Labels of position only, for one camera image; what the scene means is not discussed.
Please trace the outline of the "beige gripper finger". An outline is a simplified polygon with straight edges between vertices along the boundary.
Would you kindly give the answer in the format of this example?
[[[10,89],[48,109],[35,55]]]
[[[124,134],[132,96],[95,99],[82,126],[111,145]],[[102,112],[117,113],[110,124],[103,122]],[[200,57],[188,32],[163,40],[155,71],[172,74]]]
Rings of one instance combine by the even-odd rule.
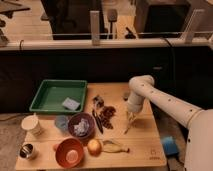
[[[127,126],[130,126],[136,118],[136,114],[133,112],[127,112]]]

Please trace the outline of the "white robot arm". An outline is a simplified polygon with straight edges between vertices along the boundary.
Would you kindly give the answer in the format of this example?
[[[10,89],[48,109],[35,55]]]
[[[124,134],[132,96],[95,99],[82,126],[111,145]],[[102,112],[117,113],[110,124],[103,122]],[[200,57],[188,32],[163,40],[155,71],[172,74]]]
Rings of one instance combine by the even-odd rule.
[[[148,99],[188,129],[185,171],[213,171],[213,109],[204,110],[154,87],[151,75],[129,80],[127,111],[139,113]]]

